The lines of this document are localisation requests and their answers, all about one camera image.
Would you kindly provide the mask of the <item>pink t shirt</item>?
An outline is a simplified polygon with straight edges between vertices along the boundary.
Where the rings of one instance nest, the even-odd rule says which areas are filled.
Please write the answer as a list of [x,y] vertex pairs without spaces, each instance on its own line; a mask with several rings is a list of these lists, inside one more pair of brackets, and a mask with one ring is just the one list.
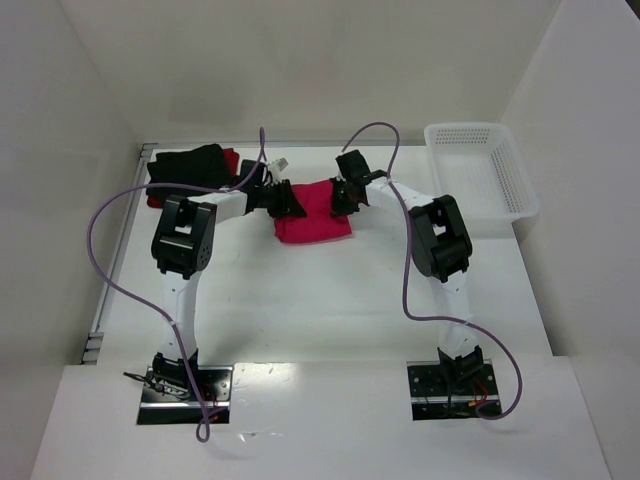
[[292,186],[305,217],[287,216],[274,220],[274,233],[283,244],[306,245],[346,238],[352,234],[347,216],[331,212],[333,185],[330,180]]

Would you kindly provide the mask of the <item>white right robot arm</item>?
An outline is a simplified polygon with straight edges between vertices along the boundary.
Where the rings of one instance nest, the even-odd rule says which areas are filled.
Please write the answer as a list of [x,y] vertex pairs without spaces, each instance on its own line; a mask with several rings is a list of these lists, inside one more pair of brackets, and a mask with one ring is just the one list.
[[472,243],[456,200],[434,197],[369,168],[358,150],[336,158],[340,176],[332,181],[331,209],[337,215],[362,205],[379,208],[408,227],[409,265],[427,279],[437,304],[429,317],[438,327],[440,375],[449,387],[468,382],[482,368],[483,354],[470,326],[466,273]]

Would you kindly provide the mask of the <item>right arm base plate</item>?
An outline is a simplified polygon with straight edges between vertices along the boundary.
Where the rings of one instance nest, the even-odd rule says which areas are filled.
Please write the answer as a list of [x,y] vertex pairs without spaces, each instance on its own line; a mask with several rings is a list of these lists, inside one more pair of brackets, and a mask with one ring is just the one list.
[[477,408],[489,417],[502,413],[490,361],[470,380],[457,384],[445,380],[437,362],[410,362],[407,376],[414,421],[478,418]]

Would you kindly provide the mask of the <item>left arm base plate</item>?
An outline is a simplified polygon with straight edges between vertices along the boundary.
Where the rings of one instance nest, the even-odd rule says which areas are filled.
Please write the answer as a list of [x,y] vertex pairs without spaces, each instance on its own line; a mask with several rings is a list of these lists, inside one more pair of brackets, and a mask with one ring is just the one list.
[[[201,367],[196,374],[200,395],[212,424],[228,424],[233,368]],[[196,395],[188,388],[156,379],[148,368],[143,382],[137,425],[196,425],[202,412]]]

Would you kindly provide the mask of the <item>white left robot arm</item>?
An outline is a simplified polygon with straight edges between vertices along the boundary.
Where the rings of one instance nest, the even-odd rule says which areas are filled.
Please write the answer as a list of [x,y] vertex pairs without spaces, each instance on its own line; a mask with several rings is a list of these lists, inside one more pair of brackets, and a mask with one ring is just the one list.
[[193,198],[171,195],[165,201],[151,253],[162,276],[162,310],[170,317],[171,334],[152,362],[156,381],[191,394],[198,390],[197,290],[213,256],[215,227],[256,209],[274,219],[306,215],[291,182],[282,175],[287,166],[284,158],[266,164],[245,160],[240,189]]

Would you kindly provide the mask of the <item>white plastic basket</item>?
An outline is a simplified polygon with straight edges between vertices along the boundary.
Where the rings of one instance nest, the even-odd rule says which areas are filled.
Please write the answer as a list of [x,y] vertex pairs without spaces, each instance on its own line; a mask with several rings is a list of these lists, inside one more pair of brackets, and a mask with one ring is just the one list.
[[535,217],[539,200],[508,127],[452,122],[424,129],[436,190],[455,198],[468,223]]

